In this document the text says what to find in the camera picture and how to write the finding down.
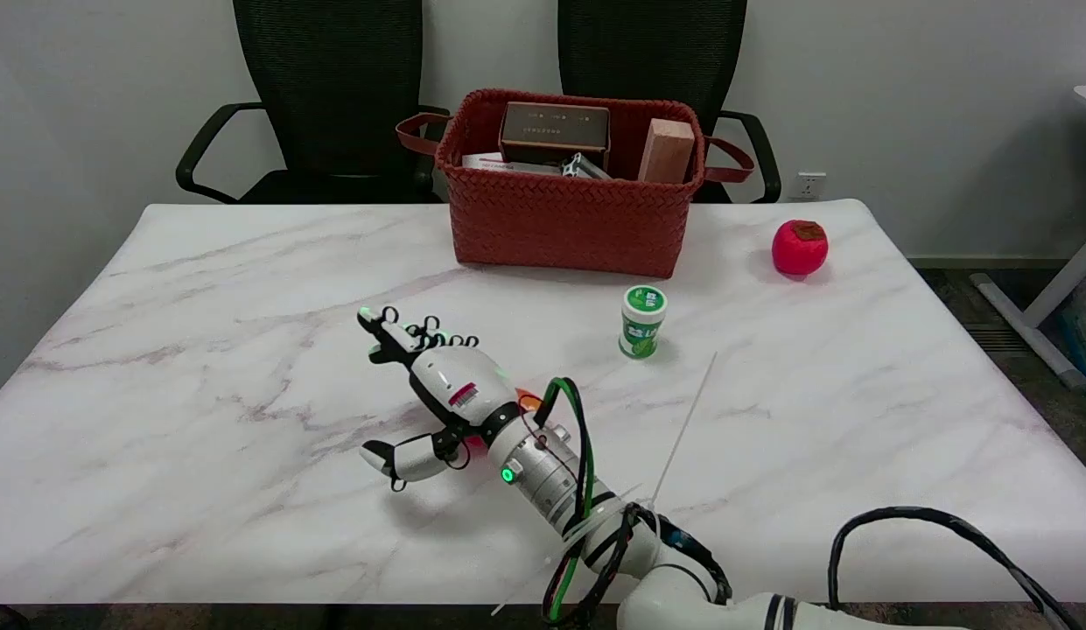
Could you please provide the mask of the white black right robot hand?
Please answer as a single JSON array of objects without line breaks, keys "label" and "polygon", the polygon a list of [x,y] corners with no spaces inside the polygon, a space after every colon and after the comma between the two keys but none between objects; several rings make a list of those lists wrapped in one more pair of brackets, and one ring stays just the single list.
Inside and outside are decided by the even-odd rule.
[{"label": "white black right robot hand", "polygon": [[497,362],[479,348],[476,336],[446,333],[441,319],[400,322],[395,307],[363,306],[359,326],[371,333],[374,364],[406,367],[408,383],[426,410],[442,424],[435,433],[413,436],[391,445],[367,440],[359,454],[400,492],[445,470],[460,470],[472,459],[471,445],[491,448],[500,431],[520,416],[518,392]]}]

